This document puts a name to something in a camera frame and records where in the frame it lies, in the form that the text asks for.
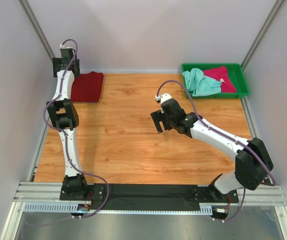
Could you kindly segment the dark red t shirt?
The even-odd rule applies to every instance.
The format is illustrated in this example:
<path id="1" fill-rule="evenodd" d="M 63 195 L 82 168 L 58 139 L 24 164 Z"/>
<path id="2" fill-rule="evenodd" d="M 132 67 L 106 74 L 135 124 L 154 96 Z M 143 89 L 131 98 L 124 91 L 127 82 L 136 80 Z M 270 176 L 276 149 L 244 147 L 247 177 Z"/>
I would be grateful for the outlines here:
<path id="1" fill-rule="evenodd" d="M 71 89 L 73 103 L 98 103 L 101 97 L 104 74 L 92 71 L 74 79 Z"/>

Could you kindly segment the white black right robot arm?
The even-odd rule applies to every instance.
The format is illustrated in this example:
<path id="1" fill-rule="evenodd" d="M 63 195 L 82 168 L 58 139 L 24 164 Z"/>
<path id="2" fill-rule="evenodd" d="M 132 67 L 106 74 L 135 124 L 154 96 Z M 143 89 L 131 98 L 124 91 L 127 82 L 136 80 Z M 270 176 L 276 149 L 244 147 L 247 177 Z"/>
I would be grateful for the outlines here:
<path id="1" fill-rule="evenodd" d="M 160 109 L 151 118 L 158 133 L 176 130 L 179 134 L 203 141 L 220 150 L 235 162 L 235 169 L 217 176 L 209 185 L 209 197 L 220 202 L 227 193 L 245 188 L 254 191 L 274 168 L 264 142 L 248 140 L 226 132 L 196 115 L 186 113 L 168 93 L 155 97 Z"/>

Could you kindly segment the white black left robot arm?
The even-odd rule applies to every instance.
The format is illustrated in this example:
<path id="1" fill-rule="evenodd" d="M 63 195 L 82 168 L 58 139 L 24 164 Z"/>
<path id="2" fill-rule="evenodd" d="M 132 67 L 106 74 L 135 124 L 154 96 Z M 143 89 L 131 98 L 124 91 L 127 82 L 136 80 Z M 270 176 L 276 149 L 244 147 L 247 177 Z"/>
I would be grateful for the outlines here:
<path id="1" fill-rule="evenodd" d="M 79 116 L 71 99 L 75 77 L 80 75 L 79 60 L 72 47 L 61 44 L 59 49 L 61 57 L 52 59 L 56 90 L 43 112 L 48 113 L 51 122 L 48 126 L 58 132 L 63 148 L 65 170 L 59 199 L 83 201 L 88 197 L 89 188 L 77 146 Z"/>

